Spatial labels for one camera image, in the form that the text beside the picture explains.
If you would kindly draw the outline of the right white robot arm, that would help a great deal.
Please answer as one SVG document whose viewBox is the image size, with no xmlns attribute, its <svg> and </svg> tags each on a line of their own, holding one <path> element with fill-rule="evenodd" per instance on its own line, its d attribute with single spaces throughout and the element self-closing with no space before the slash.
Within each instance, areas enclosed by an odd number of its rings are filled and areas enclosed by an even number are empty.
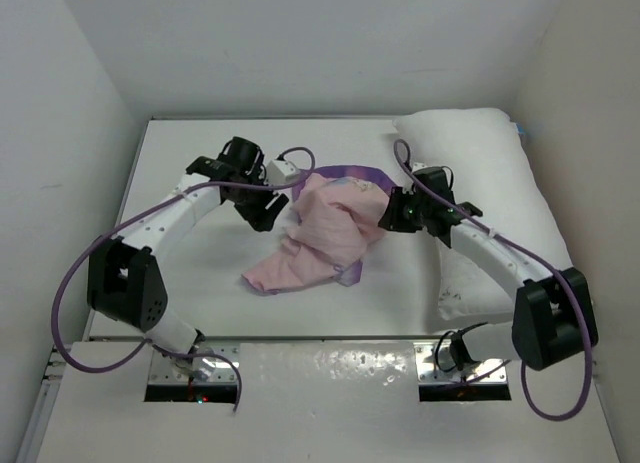
<svg viewBox="0 0 640 463">
<path fill-rule="evenodd" d="M 380 228 L 399 233 L 426 230 L 487 274 L 513 304 L 509 324 L 477 323 L 453 333 L 449 354 L 458 370 L 489 358 L 517 359 L 541 371 L 577 354 L 593 360 L 599 340 L 585 276 L 554 268 L 484 223 L 483 212 L 457 203 L 443 169 L 410 173 L 409 188 L 392 188 Z"/>
</svg>

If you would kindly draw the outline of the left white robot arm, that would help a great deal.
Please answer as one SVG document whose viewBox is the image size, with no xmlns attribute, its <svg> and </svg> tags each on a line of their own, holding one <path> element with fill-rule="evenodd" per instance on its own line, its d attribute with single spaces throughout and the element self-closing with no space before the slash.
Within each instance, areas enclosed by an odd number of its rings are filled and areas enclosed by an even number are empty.
<svg viewBox="0 0 640 463">
<path fill-rule="evenodd" d="M 283 192 L 300 171 L 283 156 L 264 158 L 257 144 L 241 137 L 227 142 L 217 157 L 196 158 L 157 209 L 131 219 L 91 252 L 89 306 L 137 329 L 170 356 L 190 361 L 202 336 L 170 307 L 161 262 L 225 203 L 254 231 L 272 230 L 288 202 Z"/>
</svg>

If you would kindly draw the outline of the white pillow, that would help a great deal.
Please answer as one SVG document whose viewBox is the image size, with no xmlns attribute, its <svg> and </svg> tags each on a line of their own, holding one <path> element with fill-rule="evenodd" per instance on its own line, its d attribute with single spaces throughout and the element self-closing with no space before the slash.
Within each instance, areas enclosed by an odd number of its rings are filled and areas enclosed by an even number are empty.
<svg viewBox="0 0 640 463">
<path fill-rule="evenodd" d="M 518 128 L 495 108 L 426 110 L 394 120 L 417 162 L 448 166 L 457 201 L 480 208 L 483 223 L 559 270 L 572 267 L 566 243 L 538 186 Z M 440 320 L 466 326 L 510 319 L 512 299 L 471 260 L 438 247 Z"/>
</svg>

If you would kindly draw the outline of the pink princess pillowcase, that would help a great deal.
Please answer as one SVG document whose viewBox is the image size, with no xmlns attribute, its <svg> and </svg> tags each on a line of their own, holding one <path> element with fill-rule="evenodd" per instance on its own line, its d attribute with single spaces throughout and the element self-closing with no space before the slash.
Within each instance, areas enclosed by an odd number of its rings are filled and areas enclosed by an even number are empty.
<svg viewBox="0 0 640 463">
<path fill-rule="evenodd" d="M 285 229 L 279 249 L 242 274 L 261 294 L 311 288 L 331 280 L 360 281 L 363 258 L 386 231 L 378 226 L 395 183 L 378 168 L 332 165 L 294 187 L 298 222 Z"/>
</svg>

